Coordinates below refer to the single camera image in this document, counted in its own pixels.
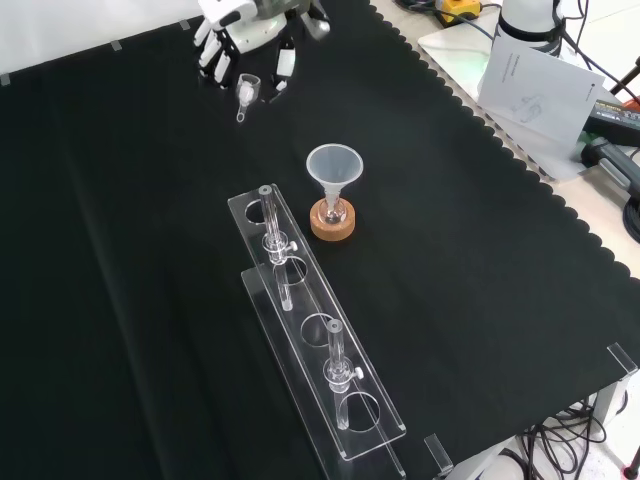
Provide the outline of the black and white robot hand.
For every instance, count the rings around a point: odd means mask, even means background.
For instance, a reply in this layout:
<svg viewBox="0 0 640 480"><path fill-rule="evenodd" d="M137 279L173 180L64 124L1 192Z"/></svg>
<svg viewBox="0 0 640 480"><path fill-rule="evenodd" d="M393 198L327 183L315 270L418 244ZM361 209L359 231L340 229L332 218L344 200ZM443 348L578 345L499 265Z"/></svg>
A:
<svg viewBox="0 0 640 480"><path fill-rule="evenodd" d="M303 26L316 41L331 31L319 1L201 1L199 7L203 20L193 37L199 74L220 89L233 89L240 115L260 93L274 98L288 87L296 66L295 26ZM275 63L270 85L257 73L238 69L242 61L271 47Z"/></svg>

